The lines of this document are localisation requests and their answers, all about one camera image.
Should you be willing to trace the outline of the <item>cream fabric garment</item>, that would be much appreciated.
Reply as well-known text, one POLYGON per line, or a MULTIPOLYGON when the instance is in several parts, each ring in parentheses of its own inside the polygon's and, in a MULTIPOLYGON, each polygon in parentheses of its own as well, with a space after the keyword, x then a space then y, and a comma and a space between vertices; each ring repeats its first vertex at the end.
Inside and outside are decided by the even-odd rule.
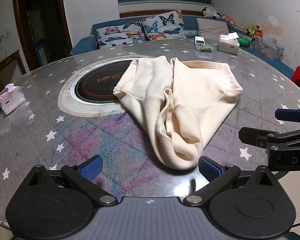
POLYGON ((113 94, 147 132, 159 161, 189 170, 242 91, 226 63, 160 56, 132 61, 113 94))

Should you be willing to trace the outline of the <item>grey star pattern table mat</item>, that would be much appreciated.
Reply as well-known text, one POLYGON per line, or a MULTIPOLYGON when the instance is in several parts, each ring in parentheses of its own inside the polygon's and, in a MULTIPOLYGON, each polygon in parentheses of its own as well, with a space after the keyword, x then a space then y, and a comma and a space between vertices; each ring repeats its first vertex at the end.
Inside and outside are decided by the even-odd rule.
MULTIPOLYGON (((111 59, 161 55, 181 61, 198 57, 192 40, 144 42, 62 59, 16 81, 26 101, 9 115, 0 113, 0 226, 7 226, 6 206, 36 164, 59 169, 98 154, 103 171, 96 182, 116 197, 183 197, 207 183, 196 169, 179 172, 162 165, 147 134, 130 114, 79 117, 58 107, 63 85, 84 70, 111 59)), ((300 108, 300 88, 245 50, 236 56, 218 51, 212 60, 230 66, 243 92, 204 154, 218 163, 252 170, 265 164, 267 156, 263 149, 241 143, 239 129, 247 126, 280 133, 300 129, 300 123, 277 121, 274 116, 278 108, 300 108)))

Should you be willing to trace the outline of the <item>clear plastic storage bin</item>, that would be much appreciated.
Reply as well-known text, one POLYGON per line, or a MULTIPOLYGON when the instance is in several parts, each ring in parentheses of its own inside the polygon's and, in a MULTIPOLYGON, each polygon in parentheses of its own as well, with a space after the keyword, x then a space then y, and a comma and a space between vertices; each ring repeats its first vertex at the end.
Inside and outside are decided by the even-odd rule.
POLYGON ((271 60, 280 61, 285 48, 275 38, 263 35, 255 36, 254 50, 271 60))

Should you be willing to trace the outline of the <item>round black induction cooktop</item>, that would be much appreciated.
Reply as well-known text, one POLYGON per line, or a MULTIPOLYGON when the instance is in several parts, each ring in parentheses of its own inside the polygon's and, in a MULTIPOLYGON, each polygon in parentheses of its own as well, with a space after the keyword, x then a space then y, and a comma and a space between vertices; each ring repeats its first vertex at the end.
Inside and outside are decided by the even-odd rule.
POLYGON ((133 60, 142 55, 129 54, 94 62, 75 72, 61 88, 58 107, 64 113, 95 118, 125 113, 113 89, 133 60))

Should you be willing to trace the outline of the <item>colourful plush toys pile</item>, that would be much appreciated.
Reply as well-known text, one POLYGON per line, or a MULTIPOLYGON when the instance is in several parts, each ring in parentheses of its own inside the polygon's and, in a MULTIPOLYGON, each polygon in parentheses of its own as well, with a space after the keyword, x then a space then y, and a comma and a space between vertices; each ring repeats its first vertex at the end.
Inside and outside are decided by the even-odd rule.
POLYGON ((262 28, 259 25, 251 25, 246 28, 241 28, 235 24, 234 20, 230 16, 225 15, 224 19, 231 25, 232 28, 236 28, 236 29, 242 31, 245 35, 259 36, 259 37, 263 36, 262 28))

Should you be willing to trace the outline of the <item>white tissue box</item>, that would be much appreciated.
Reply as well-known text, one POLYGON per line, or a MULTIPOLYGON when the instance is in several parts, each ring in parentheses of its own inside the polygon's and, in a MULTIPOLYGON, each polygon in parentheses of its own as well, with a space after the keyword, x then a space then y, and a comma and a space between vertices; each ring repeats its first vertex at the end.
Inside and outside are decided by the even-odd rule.
POLYGON ((239 42, 237 40, 238 38, 239 35, 236 32, 229 33, 227 35, 221 34, 219 36, 219 51, 237 55, 239 51, 239 42))

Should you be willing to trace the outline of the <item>blue sectional sofa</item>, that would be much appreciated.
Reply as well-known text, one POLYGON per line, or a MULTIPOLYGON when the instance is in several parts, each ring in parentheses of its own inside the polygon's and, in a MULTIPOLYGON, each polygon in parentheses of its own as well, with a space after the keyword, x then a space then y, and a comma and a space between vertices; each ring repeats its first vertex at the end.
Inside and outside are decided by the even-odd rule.
POLYGON ((198 35, 194 31, 198 31, 197 19, 184 16, 181 10, 147 17, 121 18, 94 24, 92 35, 81 39, 70 55, 145 41, 194 38, 198 35))

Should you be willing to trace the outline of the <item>grey plain cushion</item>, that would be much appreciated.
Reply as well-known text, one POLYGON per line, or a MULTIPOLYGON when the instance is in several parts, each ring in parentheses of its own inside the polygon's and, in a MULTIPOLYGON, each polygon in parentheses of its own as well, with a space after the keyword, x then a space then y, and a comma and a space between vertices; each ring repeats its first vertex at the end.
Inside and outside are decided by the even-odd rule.
POLYGON ((209 20, 207 18, 196 18, 198 36, 203 38, 219 39, 220 35, 228 35, 229 29, 225 22, 209 20))

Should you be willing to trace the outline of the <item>wooden side cabinet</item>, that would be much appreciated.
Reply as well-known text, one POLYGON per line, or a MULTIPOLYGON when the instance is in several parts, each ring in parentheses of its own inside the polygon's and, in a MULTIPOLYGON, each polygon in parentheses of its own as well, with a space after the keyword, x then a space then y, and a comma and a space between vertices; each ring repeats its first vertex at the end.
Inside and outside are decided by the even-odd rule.
MULTIPOLYGON (((24 67, 24 64, 21 60, 20 57, 20 53, 19 50, 15 51, 14 53, 10 54, 9 56, 7 56, 5 59, 0 61, 0 73, 6 68, 8 67, 9 64, 11 64, 13 61, 17 61, 17 65, 19 67, 19 70, 21 72, 22 75, 26 74, 26 70, 24 67)), ((0 88, 4 89, 5 85, 3 84, 1 78, 0 78, 0 88)))

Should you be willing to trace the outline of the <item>black white plush toy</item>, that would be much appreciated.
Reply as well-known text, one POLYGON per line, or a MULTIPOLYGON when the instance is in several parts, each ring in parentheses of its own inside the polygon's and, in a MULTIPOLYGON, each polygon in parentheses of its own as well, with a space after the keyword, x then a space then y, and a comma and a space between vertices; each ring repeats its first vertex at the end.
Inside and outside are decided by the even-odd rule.
POLYGON ((218 13, 215 10, 211 10, 208 7, 205 7, 204 9, 202 9, 202 13, 204 17, 209 17, 209 18, 213 18, 213 19, 223 19, 223 15, 218 13))

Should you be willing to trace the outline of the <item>dark wooden door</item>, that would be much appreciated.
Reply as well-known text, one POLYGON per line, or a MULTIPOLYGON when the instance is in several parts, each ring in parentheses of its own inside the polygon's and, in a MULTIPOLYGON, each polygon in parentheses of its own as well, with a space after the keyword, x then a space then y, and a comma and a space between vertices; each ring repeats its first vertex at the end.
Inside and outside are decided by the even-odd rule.
POLYGON ((70 55, 63 0, 13 0, 19 40, 30 70, 70 55))

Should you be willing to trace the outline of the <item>left butterfly print pillow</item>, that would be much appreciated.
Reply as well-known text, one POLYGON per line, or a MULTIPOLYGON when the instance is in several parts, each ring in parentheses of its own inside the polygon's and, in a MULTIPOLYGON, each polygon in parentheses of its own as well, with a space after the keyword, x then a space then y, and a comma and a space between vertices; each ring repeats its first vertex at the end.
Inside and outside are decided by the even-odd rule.
POLYGON ((99 49, 146 41, 140 21, 98 28, 95 30, 95 37, 99 49))

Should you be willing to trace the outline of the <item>butterfly print pillow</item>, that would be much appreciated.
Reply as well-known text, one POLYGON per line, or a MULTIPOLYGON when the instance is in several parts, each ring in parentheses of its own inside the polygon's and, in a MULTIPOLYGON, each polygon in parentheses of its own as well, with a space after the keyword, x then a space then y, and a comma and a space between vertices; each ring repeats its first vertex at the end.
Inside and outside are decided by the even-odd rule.
POLYGON ((146 41, 140 21, 98 28, 95 30, 95 37, 99 49, 146 41))
POLYGON ((186 38, 181 10, 149 16, 142 19, 141 23, 150 41, 186 38))

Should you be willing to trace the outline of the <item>right butterfly print pillow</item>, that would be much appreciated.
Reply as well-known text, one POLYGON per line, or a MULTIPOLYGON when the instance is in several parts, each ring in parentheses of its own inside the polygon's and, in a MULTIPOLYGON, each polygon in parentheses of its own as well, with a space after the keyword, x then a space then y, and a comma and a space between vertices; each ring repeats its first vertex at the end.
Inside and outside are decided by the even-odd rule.
POLYGON ((181 10, 149 16, 142 19, 141 23, 150 41, 186 38, 181 10))

